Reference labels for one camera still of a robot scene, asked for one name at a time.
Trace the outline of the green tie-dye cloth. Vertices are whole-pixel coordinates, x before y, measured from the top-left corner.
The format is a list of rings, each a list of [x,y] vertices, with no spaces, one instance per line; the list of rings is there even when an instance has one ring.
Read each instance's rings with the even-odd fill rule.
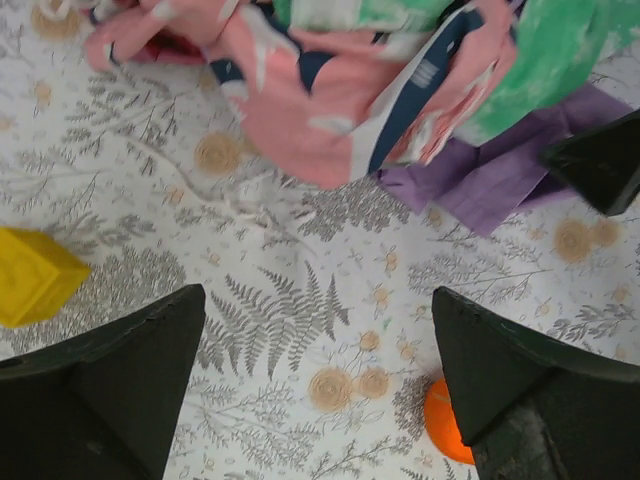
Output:
[[[601,55],[639,33],[636,1],[276,1],[275,16],[307,33],[363,33],[388,42],[426,33],[404,70],[426,138],[490,140],[581,87]],[[426,91],[418,94],[419,88]]]

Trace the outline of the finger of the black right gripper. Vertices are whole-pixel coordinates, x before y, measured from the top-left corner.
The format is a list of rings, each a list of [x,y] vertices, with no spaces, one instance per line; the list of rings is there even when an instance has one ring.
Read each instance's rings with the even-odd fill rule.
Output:
[[[639,193],[639,112],[547,147],[539,162],[605,216]]]

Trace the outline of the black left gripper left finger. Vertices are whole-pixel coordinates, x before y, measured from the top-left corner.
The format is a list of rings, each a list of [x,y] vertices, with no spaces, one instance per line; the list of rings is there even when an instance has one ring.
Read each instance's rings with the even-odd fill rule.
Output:
[[[204,323],[193,284],[2,361],[2,478],[162,478]]]

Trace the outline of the purple cloth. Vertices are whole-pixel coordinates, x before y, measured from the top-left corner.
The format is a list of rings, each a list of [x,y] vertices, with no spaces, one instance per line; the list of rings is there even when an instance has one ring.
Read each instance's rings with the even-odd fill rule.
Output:
[[[586,84],[478,147],[452,138],[428,165],[381,170],[377,179],[414,213],[433,202],[472,232],[488,236],[513,213],[576,195],[537,163],[546,147],[631,111],[629,105]]]

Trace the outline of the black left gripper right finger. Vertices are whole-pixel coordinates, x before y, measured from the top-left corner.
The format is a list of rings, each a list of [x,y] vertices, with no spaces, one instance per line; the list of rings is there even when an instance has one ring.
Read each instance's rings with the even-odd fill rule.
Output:
[[[478,476],[636,480],[639,368],[555,340],[440,287],[435,334]]]

